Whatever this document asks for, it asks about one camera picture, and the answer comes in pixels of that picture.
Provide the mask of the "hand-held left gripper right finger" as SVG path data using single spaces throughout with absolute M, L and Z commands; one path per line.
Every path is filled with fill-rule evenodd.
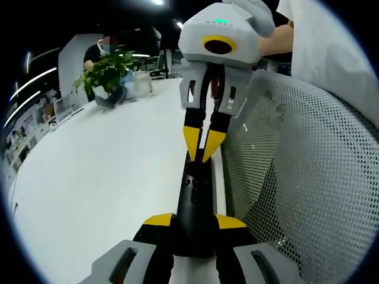
M 304 283 L 295 262 L 257 243 L 244 222 L 216 215 L 216 269 L 220 283 Z

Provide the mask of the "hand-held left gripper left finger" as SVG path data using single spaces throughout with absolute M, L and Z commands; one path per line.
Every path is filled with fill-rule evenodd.
M 175 214 L 144 221 L 132 240 L 123 240 L 96 259 L 81 283 L 169 283 L 174 267 Z

